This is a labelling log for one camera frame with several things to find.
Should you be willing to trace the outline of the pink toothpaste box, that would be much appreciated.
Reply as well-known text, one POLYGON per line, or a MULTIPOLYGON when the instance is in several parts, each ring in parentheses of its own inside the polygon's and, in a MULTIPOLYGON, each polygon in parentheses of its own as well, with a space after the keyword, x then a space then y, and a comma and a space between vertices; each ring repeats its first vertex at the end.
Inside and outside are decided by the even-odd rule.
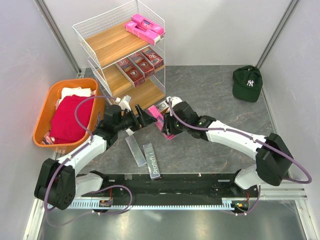
POLYGON ((158 109, 156 108, 156 106, 152 105, 150 106, 148 109, 148 113, 156 118, 156 122, 155 125, 157 126, 157 128, 160 130, 160 132, 162 133, 162 135, 167 139, 167 140, 172 140, 175 136, 174 135, 166 135, 165 133, 162 132, 163 130, 163 126, 164 126, 164 116, 158 111, 158 109))
POLYGON ((165 29, 162 26, 151 21, 150 19, 146 18, 143 15, 140 15, 139 13, 132 15, 131 20, 137 24, 137 28, 140 30, 143 30, 143 31, 150 30, 159 36, 162 36, 165 34, 165 29))
POLYGON ((135 35, 150 45, 155 46, 156 43, 161 40, 160 35, 150 29, 145 30, 143 28, 139 28, 138 24, 133 21, 128 21, 123 26, 127 32, 135 35))

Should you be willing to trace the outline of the red 3D toothpaste box floor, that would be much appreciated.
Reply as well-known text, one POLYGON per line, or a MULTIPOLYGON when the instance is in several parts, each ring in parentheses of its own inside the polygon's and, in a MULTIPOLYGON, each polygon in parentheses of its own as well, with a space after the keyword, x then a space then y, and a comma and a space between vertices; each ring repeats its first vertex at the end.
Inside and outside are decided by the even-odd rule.
POLYGON ((128 58, 123 58, 115 63, 119 71, 129 80, 133 87, 137 88, 145 83, 145 77, 128 58))

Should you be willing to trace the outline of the red 3D toothpaste box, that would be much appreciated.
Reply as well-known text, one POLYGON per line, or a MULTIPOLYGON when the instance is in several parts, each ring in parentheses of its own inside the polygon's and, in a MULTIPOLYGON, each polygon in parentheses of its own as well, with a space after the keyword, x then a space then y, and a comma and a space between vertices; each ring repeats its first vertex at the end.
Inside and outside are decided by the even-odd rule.
POLYGON ((149 61, 138 51, 128 57, 135 67, 143 74, 145 79, 148 79, 155 74, 155 68, 149 61))

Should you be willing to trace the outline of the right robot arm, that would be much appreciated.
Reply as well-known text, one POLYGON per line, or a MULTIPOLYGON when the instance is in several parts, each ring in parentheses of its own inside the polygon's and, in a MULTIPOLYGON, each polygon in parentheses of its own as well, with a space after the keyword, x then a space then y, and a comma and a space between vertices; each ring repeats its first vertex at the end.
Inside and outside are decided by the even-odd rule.
POLYGON ((186 132, 195 139, 218 143, 235 149, 255 160, 255 164, 236 172, 229 184, 235 197, 242 196, 254 185, 267 183, 279 186, 288 173, 292 154, 283 139, 276 133, 268 136, 248 133, 208 115, 198 115, 179 97, 167 97, 169 108, 164 114, 162 132, 178 135, 186 132))

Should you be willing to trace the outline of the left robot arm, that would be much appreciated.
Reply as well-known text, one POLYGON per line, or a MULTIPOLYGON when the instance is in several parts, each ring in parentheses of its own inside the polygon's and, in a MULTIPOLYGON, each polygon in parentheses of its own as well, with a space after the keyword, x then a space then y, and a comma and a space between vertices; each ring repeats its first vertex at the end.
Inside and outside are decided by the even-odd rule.
POLYGON ((91 172, 79 176, 79 172, 95 157, 106 152, 117 140, 118 133, 125 130, 136 132, 157 121, 139 105, 137 113, 121 109, 118 105, 109 106, 103 120, 92 135, 57 160, 46 159, 40 169, 34 189, 35 198, 60 210, 65 210, 75 198, 94 192, 99 197, 106 196, 110 185, 102 174, 91 172))

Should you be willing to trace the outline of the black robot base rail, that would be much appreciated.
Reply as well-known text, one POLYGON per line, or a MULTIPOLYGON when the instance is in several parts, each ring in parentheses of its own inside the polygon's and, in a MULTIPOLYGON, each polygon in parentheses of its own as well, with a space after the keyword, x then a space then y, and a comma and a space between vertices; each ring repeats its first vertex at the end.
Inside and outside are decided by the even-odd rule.
POLYGON ((133 196, 160 194, 187 194, 212 198, 255 198, 259 188, 255 184, 241 189, 235 183, 234 173, 169 173, 151 179, 148 174, 102 174, 99 190, 90 190, 87 196, 106 196, 118 198, 127 194, 125 187, 133 196))

